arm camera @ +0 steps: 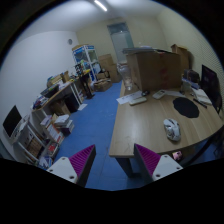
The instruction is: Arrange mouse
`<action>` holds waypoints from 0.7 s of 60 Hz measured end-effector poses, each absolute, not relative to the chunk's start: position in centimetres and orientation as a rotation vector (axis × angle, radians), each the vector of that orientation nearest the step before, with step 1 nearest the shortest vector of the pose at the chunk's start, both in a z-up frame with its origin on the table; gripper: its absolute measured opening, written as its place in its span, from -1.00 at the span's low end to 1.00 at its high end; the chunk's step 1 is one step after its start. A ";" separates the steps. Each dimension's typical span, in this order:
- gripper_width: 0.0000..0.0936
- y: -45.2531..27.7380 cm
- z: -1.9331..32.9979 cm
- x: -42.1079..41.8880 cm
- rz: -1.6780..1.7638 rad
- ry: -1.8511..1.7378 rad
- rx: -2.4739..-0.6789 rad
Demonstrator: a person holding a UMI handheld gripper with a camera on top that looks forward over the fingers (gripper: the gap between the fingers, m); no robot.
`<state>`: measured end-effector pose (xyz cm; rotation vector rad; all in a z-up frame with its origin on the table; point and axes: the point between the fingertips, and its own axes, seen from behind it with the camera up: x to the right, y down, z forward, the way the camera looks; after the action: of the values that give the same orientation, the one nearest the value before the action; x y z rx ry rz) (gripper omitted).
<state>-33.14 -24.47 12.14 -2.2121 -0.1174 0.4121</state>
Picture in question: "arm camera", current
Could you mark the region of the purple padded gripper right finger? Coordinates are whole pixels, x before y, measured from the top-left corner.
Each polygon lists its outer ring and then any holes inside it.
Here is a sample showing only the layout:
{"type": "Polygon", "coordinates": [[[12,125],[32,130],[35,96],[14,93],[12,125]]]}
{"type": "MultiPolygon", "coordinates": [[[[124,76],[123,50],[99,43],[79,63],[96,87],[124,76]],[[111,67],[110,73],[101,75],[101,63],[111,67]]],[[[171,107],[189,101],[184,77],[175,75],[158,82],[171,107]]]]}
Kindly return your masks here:
{"type": "Polygon", "coordinates": [[[182,166],[168,154],[159,155],[139,144],[134,145],[134,156],[146,184],[164,178],[182,169],[182,166]]]}

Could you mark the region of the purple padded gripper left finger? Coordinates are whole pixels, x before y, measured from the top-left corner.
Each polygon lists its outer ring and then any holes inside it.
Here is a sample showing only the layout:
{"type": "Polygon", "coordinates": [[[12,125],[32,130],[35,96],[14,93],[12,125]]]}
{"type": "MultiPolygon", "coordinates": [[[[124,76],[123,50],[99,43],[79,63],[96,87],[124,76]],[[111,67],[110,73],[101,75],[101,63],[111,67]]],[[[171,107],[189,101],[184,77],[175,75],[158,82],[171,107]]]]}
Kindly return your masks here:
{"type": "Polygon", "coordinates": [[[49,173],[59,176],[74,184],[84,187],[96,156],[96,147],[91,145],[71,157],[61,157],[47,169],[49,173]]]}

